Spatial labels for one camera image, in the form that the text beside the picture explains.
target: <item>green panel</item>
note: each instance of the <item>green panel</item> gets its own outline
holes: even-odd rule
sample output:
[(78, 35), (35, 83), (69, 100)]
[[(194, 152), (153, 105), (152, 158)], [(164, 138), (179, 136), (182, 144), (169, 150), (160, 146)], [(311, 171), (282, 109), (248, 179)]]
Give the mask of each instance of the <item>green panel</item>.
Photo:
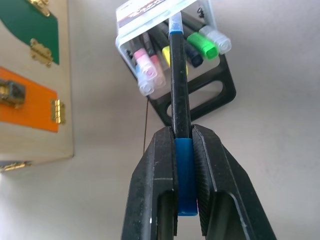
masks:
[(0, 20), (28, 46), (36, 39), (50, 49), (53, 61), (59, 64), (58, 20), (52, 13), (46, 17), (26, 0), (0, 0)]

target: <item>blue marker cap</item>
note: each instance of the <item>blue marker cap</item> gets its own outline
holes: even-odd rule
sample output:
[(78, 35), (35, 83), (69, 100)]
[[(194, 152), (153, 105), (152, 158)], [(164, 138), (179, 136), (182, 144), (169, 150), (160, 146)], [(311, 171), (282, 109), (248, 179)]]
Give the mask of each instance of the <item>blue marker cap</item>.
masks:
[(181, 12), (169, 18), (169, 34), (171, 33), (184, 33)]

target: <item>black plastic holder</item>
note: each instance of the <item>black plastic holder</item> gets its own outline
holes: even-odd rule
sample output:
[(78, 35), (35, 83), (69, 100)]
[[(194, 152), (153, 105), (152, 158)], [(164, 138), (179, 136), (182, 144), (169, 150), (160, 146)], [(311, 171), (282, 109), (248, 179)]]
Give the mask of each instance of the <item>black plastic holder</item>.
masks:
[[(230, 103), (236, 97), (237, 92), (230, 73), (226, 56), (224, 54), (219, 55), (219, 58), (220, 63), (218, 66), (188, 82), (189, 94), (201, 89), (202, 87), (214, 81), (222, 82), (222, 91), (217, 96), (212, 97), (210, 100), (207, 100), (206, 102), (190, 110), (191, 121), (201, 118), (202, 116)], [(150, 96), (147, 96), (147, 98), (164, 125), (166, 127), (171, 126), (171, 116), (169, 116), (167, 113), (168, 107), (172, 102), (171, 93), (168, 92), (157, 99), (152, 99)]]

